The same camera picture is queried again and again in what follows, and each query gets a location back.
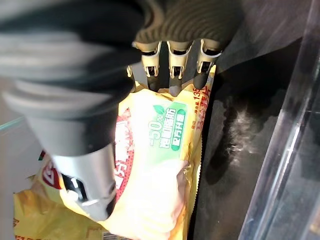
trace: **red logo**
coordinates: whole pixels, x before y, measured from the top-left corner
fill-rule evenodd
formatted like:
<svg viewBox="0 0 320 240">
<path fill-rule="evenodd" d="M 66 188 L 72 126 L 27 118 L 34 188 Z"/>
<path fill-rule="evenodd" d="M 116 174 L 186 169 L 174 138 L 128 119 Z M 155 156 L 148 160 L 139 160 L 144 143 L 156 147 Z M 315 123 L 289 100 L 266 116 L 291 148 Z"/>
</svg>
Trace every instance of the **red logo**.
<svg viewBox="0 0 320 240">
<path fill-rule="evenodd" d="M 116 200 L 124 192 L 134 162 L 134 140 L 129 108 L 118 116 L 115 127 L 115 169 Z"/>
<path fill-rule="evenodd" d="M 59 184 L 58 172 L 51 160 L 45 165 L 45 167 L 42 170 L 42 179 L 50 187 L 53 187 L 55 189 L 61 189 Z"/>
</svg>

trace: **black surface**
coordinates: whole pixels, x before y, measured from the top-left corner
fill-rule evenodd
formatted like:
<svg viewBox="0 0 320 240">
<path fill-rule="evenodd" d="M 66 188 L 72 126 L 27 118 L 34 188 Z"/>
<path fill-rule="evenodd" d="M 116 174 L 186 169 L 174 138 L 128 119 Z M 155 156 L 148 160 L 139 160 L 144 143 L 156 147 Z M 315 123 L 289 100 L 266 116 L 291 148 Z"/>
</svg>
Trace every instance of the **black surface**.
<svg viewBox="0 0 320 240">
<path fill-rule="evenodd" d="M 174 78 L 169 79 L 169 93 L 176 97 L 178 94 L 181 92 L 181 84 L 182 84 L 182 79 L 179 79 L 178 76 L 175 76 Z"/>
<path fill-rule="evenodd" d="M 238 238 L 299 47 L 297 40 L 215 77 L 188 239 Z"/>
<path fill-rule="evenodd" d="M 219 57 L 218 71 L 285 48 L 301 38 L 310 6 L 311 0 L 241 0 L 244 20 Z"/>
<path fill-rule="evenodd" d="M 198 72 L 196 72 L 194 74 L 194 79 L 193 79 L 194 87 L 196 89 L 202 89 L 207 83 L 208 76 L 209 76 L 209 73 L 206 73 L 206 72 L 198 73 Z"/>
</svg>

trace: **yellow snack package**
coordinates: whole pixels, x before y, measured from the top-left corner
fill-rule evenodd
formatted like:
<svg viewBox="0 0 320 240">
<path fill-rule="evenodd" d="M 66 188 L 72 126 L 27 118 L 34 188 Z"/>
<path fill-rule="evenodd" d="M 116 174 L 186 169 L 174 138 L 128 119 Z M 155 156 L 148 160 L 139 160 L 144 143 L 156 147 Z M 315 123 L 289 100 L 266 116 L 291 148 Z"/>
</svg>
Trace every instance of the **yellow snack package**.
<svg viewBox="0 0 320 240">
<path fill-rule="evenodd" d="M 62 204 L 24 190 L 13 195 L 16 240 L 101 240 L 103 227 Z"/>
<path fill-rule="evenodd" d="M 214 74 L 215 66 L 203 89 L 187 82 L 177 97 L 167 89 L 153 92 L 137 83 L 136 92 L 119 104 L 115 130 L 116 204 L 112 215 L 98 222 L 116 236 L 108 235 L 106 239 L 187 239 Z M 60 174 L 45 155 L 32 190 L 89 218 L 68 198 L 63 186 Z"/>
</svg>

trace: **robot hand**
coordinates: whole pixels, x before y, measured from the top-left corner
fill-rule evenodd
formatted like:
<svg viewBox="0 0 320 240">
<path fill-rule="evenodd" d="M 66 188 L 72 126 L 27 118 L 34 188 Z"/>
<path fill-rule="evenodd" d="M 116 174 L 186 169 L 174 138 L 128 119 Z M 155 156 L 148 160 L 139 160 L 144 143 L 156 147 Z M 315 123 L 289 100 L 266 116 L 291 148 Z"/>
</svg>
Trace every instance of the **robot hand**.
<svg viewBox="0 0 320 240">
<path fill-rule="evenodd" d="M 176 96 L 201 39 L 194 78 L 201 89 L 239 23 L 236 0 L 0 1 L 0 75 L 15 82 L 4 98 L 25 115 L 70 198 L 103 221 L 115 205 L 118 103 L 134 85 L 126 67 L 142 54 L 148 87 L 157 91 L 167 41 Z"/>
</svg>

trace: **green label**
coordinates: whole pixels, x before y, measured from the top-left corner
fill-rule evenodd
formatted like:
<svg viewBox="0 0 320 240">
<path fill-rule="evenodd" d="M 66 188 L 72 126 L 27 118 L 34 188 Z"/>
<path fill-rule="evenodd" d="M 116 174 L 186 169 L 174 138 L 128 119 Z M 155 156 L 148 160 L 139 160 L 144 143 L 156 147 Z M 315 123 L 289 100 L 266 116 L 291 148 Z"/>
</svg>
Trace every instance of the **green label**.
<svg viewBox="0 0 320 240">
<path fill-rule="evenodd" d="M 154 117 L 149 122 L 148 155 L 159 163 L 167 159 L 180 157 L 184 129 L 187 118 L 187 106 L 170 102 L 168 106 L 154 105 Z"/>
</svg>

